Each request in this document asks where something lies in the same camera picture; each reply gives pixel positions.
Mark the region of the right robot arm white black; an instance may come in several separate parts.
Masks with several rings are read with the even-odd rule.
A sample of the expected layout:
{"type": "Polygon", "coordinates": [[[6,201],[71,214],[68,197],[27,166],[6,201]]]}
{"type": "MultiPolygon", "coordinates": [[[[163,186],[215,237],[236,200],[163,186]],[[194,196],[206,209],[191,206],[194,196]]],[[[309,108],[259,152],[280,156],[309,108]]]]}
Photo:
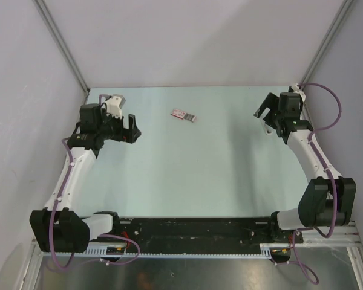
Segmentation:
{"type": "Polygon", "coordinates": [[[267,236],[282,242],[289,230],[316,230],[328,239],[336,227],[351,220],[356,183],[334,168],[315,138],[311,122],[302,118],[304,94],[300,91],[268,93],[254,116],[276,132],[295,154],[308,185],[296,208],[272,214],[267,236]]]}

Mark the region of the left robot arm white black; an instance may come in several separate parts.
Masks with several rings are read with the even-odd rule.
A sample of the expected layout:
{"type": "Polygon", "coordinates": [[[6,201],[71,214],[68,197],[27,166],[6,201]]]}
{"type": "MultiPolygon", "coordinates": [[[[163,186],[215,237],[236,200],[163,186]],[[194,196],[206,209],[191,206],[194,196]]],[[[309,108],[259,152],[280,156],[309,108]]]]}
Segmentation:
{"type": "Polygon", "coordinates": [[[99,211],[90,217],[77,213],[82,186],[105,141],[133,144],[141,136],[133,114],[124,125],[121,95],[85,104],[73,133],[63,139],[67,151],[62,173],[49,200],[30,215],[30,225],[40,249],[45,253],[82,253],[90,241],[103,236],[113,242],[122,233],[115,212],[99,211]]]}

